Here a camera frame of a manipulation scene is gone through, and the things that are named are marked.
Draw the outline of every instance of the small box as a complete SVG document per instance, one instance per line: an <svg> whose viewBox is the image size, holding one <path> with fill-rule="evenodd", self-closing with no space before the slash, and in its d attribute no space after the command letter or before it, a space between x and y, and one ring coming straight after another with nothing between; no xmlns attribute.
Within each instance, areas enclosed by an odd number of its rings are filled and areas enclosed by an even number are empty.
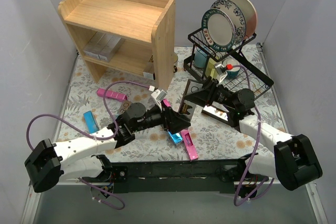
<svg viewBox="0 0 336 224"><path fill-rule="evenodd" d="M118 51L125 39L113 36L99 53L100 60L110 62L113 55Z"/></svg>
<svg viewBox="0 0 336 224"><path fill-rule="evenodd" d="M86 46L84 47L83 51L84 53L89 56L89 57L93 57L99 60L99 56L95 55L92 53L94 47L96 46L96 44L100 41L100 39L104 36L103 33L100 32L96 32L96 34L90 39L90 41L86 44Z"/></svg>
<svg viewBox="0 0 336 224"><path fill-rule="evenodd" d="M103 37L101 37L98 43L94 46L94 48L91 50L91 53L94 54L95 58L98 57L98 59L100 60L99 53L102 51L104 46L106 46L112 36L113 35L110 34L104 34Z"/></svg>
<svg viewBox="0 0 336 224"><path fill-rule="evenodd" d="M150 58L145 69L143 70L143 76L147 79L155 80L153 56Z"/></svg>

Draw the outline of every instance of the pink box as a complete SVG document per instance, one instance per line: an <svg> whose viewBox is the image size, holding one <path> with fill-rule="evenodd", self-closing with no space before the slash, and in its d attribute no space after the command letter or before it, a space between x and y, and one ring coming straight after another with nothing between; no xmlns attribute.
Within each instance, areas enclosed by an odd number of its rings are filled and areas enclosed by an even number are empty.
<svg viewBox="0 0 336 224"><path fill-rule="evenodd" d="M193 144L189 130L182 130L181 135L182 135L185 147L187 148L190 161L198 159L197 150L195 148L195 145Z"/></svg>
<svg viewBox="0 0 336 224"><path fill-rule="evenodd" d="M97 95L99 97L103 97L104 92L105 92L105 89L98 89L97 90ZM106 92L106 98L115 99L115 100L118 100L118 101L122 102L122 101L127 100L127 95L108 90Z"/></svg>

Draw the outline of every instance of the wooden shelf board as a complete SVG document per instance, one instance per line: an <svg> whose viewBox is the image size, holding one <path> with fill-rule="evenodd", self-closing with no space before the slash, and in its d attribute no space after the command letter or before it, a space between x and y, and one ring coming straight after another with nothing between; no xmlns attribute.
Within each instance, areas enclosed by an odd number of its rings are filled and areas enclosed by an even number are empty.
<svg viewBox="0 0 336 224"><path fill-rule="evenodd" d="M150 47L126 40L110 62L97 60L86 55L83 59L102 66L128 72L143 77L143 70L152 56Z"/></svg>
<svg viewBox="0 0 336 224"><path fill-rule="evenodd" d="M65 22L150 44L153 26L163 10L126 0L83 0Z"/></svg>

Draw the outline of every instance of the black wire dish rack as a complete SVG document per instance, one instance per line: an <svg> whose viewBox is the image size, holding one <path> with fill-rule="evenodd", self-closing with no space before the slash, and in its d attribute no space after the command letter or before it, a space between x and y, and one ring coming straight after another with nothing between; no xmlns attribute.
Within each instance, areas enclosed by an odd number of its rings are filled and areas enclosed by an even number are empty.
<svg viewBox="0 0 336 224"><path fill-rule="evenodd" d="M209 44L206 42L203 31L200 28L188 35L188 39L193 43L193 51L192 55L184 60L183 68L198 81L202 81L207 78L205 75L206 67L198 68L194 64L196 48L199 48L207 54L205 66L208 65L210 59L213 59L216 62L220 62L228 57L234 58L239 61L241 65L247 68L251 89L255 95L256 100L267 90L269 90L274 84L274 82L267 75L265 75L252 63L250 63L241 51L243 46L254 40L256 36L257 35L254 33L251 37L244 39L239 45L234 45L233 48L228 52L218 52L209 46ZM240 71L239 75L234 79L225 79L223 86L227 87L232 92L236 92L243 88L248 88L245 72Z"/></svg>

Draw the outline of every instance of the black bracket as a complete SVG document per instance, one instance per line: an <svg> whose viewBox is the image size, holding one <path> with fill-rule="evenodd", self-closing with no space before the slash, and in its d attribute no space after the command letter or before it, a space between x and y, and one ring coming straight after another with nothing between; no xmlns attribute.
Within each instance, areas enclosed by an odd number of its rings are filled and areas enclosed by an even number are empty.
<svg viewBox="0 0 336 224"><path fill-rule="evenodd" d="M288 190L305 185L322 176L322 168L309 138L293 136L274 146L275 168L281 184Z"/></svg>
<svg viewBox="0 0 336 224"><path fill-rule="evenodd" d="M127 166L112 166L111 162L105 155L97 155L97 159L100 160L104 171L96 178L101 182L126 182L128 178Z"/></svg>
<svg viewBox="0 0 336 224"><path fill-rule="evenodd" d="M57 157L50 139L42 140L25 161L28 176L36 193L42 193L54 187L60 175L60 161L62 157Z"/></svg>

